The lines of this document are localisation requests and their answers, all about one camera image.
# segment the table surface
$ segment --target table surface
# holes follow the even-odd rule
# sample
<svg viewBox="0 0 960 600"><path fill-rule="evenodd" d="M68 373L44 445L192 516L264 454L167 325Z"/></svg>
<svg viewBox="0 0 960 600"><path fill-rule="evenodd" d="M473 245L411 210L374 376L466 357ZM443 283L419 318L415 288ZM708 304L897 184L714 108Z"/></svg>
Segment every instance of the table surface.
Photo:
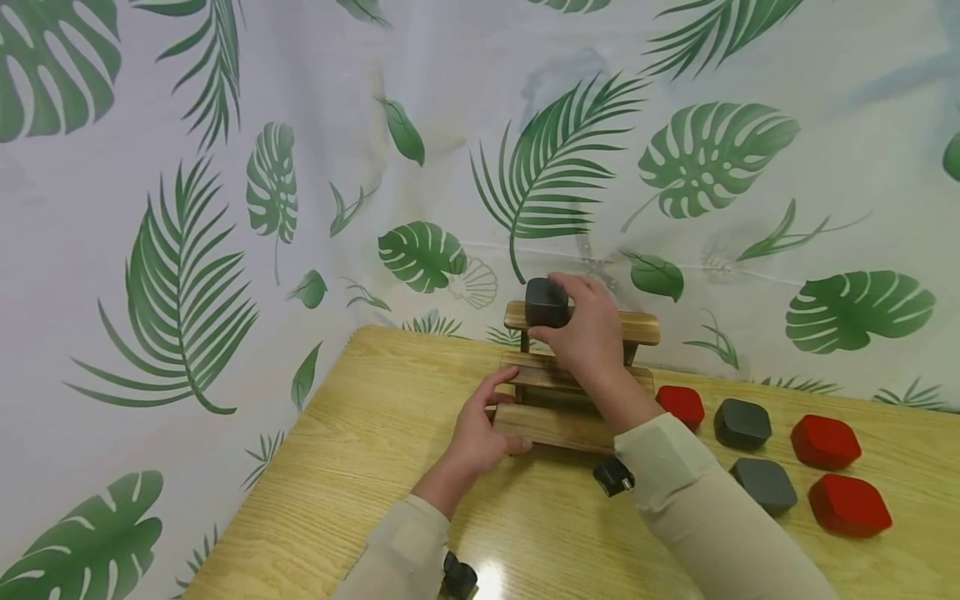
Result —
<svg viewBox="0 0 960 600"><path fill-rule="evenodd" d="M359 329L287 437L186 600L326 598L387 509L443 452L463 400L504 347ZM757 455L783 464L801 496L780 523L842 598L960 598L960 417L654 370L695 388L708 417L728 396L762 404L773 438ZM807 413L849 423L863 456L846 472L872 482L894 519L871 540L821 529L805 492L821 472L790 446ZM700 438L729 468L743 453ZM627 494L608 499L586 454L537 446L468 495L450 546L479 574L476 600L699 597L644 528Z"/></svg>

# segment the right hand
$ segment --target right hand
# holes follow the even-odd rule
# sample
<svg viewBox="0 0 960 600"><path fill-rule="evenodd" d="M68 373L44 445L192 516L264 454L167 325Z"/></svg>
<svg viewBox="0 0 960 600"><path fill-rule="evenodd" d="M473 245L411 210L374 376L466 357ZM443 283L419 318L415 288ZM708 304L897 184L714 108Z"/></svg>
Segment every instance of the right hand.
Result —
<svg viewBox="0 0 960 600"><path fill-rule="evenodd" d="M578 380L622 370L623 326L607 290L583 276L551 273L548 277L566 290L576 306L566 326L530 327L530 337L550 346L560 366Z"/></svg>

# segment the wooden plank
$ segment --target wooden plank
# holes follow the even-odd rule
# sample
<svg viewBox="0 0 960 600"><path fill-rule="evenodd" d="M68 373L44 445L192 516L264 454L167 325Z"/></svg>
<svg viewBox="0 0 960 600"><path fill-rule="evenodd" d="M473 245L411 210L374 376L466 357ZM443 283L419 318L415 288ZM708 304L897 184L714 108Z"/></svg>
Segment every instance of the wooden plank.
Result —
<svg viewBox="0 0 960 600"><path fill-rule="evenodd" d="M527 317L524 312L524 303L521 300L507 302L507 313L503 317L503 325L508 329L526 331ZM620 311L620 321L623 323L623 341L656 346L660 343L660 322L657 317L647 313L628 313Z"/></svg>
<svg viewBox="0 0 960 600"><path fill-rule="evenodd" d="M522 352L504 352L500 358L500 367L520 367L520 373L511 380L518 386L549 388L562 392L582 394L584 389L568 371L557 364L557 359L546 354L524 354ZM627 367L627 371L639 382L643 389L654 392L654 376L643 367Z"/></svg>
<svg viewBox="0 0 960 600"><path fill-rule="evenodd" d="M530 438L534 444L555 445L593 454L613 454L613 435L599 415L561 411L527 404L500 404L493 428Z"/></svg>

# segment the beige sleeve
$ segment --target beige sleeve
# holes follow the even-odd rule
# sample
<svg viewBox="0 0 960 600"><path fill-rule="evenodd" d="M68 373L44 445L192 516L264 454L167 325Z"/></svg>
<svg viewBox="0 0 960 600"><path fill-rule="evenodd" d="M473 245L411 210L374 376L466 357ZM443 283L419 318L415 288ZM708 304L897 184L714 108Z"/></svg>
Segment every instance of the beige sleeve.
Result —
<svg viewBox="0 0 960 600"><path fill-rule="evenodd" d="M367 536L367 548L332 600L436 598L450 523L414 495L397 502Z"/></svg>
<svg viewBox="0 0 960 600"><path fill-rule="evenodd" d="M673 416L617 436L614 446L636 479L633 501L643 520L707 599L838 597L800 546Z"/></svg>

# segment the gray block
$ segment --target gray block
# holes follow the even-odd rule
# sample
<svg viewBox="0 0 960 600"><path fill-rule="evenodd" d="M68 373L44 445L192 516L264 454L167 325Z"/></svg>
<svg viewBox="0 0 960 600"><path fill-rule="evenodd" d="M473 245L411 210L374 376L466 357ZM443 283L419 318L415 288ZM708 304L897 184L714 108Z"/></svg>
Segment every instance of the gray block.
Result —
<svg viewBox="0 0 960 600"><path fill-rule="evenodd" d="M730 475L770 516L780 516L797 504L797 492L780 464L759 458L741 458Z"/></svg>

